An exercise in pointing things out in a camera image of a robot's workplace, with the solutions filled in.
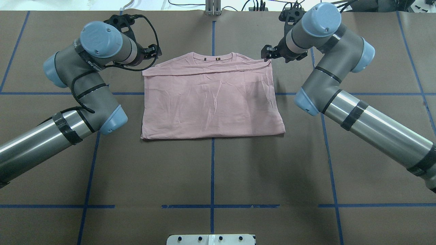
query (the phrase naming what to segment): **metal bracket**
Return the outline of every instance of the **metal bracket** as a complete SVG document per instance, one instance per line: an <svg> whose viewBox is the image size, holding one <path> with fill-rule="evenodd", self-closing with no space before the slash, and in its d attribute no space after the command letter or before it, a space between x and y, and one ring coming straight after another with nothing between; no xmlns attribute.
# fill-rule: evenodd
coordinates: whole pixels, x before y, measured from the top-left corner
<svg viewBox="0 0 436 245"><path fill-rule="evenodd" d="M221 0L206 0L206 15L221 15Z"/></svg>
<svg viewBox="0 0 436 245"><path fill-rule="evenodd" d="M167 245L256 245L256 236L249 234L171 235Z"/></svg>

